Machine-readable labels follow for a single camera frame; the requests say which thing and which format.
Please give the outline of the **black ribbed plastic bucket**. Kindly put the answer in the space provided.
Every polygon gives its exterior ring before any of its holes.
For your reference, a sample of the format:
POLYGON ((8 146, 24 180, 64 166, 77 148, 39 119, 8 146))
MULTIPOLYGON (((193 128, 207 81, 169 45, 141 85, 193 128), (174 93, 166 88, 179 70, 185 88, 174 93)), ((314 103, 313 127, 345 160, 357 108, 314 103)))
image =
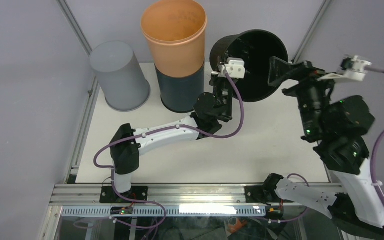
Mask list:
POLYGON ((221 56, 238 58, 245 62, 245 77, 236 82, 242 100, 253 103, 273 95, 278 88, 268 85, 270 58, 278 57, 289 60, 287 49, 282 40, 272 32, 252 29, 240 34, 229 35, 219 39, 211 48, 211 57, 221 56))

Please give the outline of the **grey plastic bucket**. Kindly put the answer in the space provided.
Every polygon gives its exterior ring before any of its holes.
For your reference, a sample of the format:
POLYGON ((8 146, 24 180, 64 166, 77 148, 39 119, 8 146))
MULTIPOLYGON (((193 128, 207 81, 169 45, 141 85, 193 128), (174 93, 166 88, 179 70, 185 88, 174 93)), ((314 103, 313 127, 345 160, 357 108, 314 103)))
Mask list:
POLYGON ((150 84, 127 43, 108 41, 98 45, 89 55, 89 64, 112 109, 130 112, 149 99, 150 84))

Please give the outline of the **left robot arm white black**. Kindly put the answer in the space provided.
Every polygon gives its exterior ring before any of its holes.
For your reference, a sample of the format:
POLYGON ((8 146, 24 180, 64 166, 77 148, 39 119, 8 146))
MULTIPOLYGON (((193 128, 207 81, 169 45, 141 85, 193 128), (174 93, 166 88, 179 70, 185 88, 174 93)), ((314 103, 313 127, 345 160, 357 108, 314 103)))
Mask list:
POLYGON ((234 79, 245 76, 245 62, 229 57, 211 73, 213 92, 204 92, 193 107, 193 112, 178 121, 150 128, 133 129, 123 124, 111 140, 110 156, 113 160, 111 197, 125 203, 131 196, 132 175, 140 165, 140 156, 178 142, 197 141, 215 135, 222 122, 232 120, 234 79))

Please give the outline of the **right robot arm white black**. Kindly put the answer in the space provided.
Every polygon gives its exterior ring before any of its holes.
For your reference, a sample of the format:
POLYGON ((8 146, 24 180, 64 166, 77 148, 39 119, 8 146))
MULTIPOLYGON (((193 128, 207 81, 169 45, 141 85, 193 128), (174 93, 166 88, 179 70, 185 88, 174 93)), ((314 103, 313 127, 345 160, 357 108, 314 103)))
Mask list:
POLYGON ((375 118, 360 95, 331 103, 336 84, 362 82, 375 70, 372 63, 347 55, 336 72, 327 73, 309 61, 293 64, 273 56, 269 62, 269 86, 297 81, 282 93, 297 99, 302 139, 316 143, 314 151, 339 179, 344 192, 316 190, 272 173, 260 189, 259 201, 292 201, 325 215, 347 234, 384 240, 384 195, 375 179, 375 154, 363 139, 375 118))

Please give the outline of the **dark blue plastic bucket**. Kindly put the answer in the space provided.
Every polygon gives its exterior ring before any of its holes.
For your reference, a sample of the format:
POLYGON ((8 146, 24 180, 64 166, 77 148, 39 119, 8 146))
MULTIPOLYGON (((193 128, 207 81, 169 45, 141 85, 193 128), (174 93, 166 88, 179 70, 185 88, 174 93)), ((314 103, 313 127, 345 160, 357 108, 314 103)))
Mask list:
POLYGON ((186 77, 171 77, 156 69, 162 104, 174 113, 189 113, 194 110, 198 97, 204 93, 205 65, 186 77))

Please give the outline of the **orange plastic bucket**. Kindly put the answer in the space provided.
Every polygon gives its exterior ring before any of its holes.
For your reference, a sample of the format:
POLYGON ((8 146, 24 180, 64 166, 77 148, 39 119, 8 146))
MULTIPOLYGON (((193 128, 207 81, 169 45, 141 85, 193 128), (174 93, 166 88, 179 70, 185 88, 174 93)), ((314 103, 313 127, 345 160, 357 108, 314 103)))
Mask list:
POLYGON ((194 0, 159 0, 142 14, 140 26, 156 68, 166 76, 195 74, 205 61, 208 19, 194 0))

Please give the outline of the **orange object below table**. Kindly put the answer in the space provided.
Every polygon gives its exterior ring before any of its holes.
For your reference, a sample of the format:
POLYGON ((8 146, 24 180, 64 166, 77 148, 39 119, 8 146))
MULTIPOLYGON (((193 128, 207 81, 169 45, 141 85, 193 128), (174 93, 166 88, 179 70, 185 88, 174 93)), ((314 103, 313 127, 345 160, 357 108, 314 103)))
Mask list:
POLYGON ((228 233, 234 234, 240 229, 242 229, 244 226, 246 226, 247 223, 248 222, 243 218, 233 217, 227 221, 226 230, 228 233))

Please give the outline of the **right aluminium frame post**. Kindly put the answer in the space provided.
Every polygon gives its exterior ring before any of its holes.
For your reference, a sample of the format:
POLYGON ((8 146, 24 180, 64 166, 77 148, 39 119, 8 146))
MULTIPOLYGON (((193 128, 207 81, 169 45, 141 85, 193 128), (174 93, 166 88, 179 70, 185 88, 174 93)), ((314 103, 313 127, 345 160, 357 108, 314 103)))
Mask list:
POLYGON ((332 4, 332 0, 324 0, 318 9, 315 17, 313 18, 307 32, 304 35, 304 38, 302 39, 295 55, 293 56, 291 62, 292 63, 299 63, 302 59, 304 53, 306 52, 307 48, 310 45, 310 42, 316 33, 316 30, 318 29, 318 26, 322 19, 324 18, 325 14, 327 13, 328 9, 330 8, 330 5, 332 4))

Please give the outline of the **aluminium frame post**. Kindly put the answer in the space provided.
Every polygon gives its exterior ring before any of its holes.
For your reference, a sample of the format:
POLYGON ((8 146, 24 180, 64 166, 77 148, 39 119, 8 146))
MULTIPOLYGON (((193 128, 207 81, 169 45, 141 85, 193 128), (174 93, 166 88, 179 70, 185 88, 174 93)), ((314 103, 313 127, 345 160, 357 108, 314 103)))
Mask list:
POLYGON ((299 63, 302 59, 304 53, 306 52, 307 48, 310 45, 310 42, 316 33, 316 30, 318 29, 318 26, 322 19, 324 18, 325 14, 327 13, 328 9, 330 8, 330 5, 332 4, 332 0, 324 0, 318 9, 315 17, 313 18, 307 32, 304 35, 304 38, 302 39, 295 55, 293 56, 291 62, 292 63, 299 63))
POLYGON ((87 40, 80 24, 78 23, 73 11, 71 10, 68 2, 66 0, 56 0, 59 7, 61 8, 64 16, 68 20, 69 25, 71 26, 74 34, 76 35, 77 39, 79 40, 81 46, 85 50, 86 54, 89 56, 92 52, 92 47, 87 40))

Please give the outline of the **left aluminium frame post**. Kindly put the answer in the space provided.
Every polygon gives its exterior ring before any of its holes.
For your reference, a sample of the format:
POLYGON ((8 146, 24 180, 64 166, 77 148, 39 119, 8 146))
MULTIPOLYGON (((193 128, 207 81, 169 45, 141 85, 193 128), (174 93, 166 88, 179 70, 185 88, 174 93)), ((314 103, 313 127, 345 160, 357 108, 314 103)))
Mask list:
POLYGON ((86 54, 89 56, 92 52, 92 47, 87 40, 80 24, 78 23, 73 11, 71 10, 68 2, 66 0, 56 0, 59 7, 61 8, 64 16, 68 20, 69 25, 71 26, 74 34, 76 35, 77 39, 79 40, 81 46, 85 50, 86 54))

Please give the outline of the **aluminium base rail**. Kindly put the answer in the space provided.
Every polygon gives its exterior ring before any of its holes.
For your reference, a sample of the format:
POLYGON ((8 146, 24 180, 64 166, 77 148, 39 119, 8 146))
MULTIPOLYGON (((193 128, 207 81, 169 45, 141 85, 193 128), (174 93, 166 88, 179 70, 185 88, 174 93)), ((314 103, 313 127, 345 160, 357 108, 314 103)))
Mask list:
MULTIPOLYGON (((163 206, 179 204, 244 204, 248 193, 246 187, 261 186, 261 183, 237 184, 145 184, 147 192, 139 193, 147 197, 148 201, 163 206)), ((107 184, 57 184, 54 186, 50 198, 50 206, 103 206, 101 198, 102 187, 107 184)))

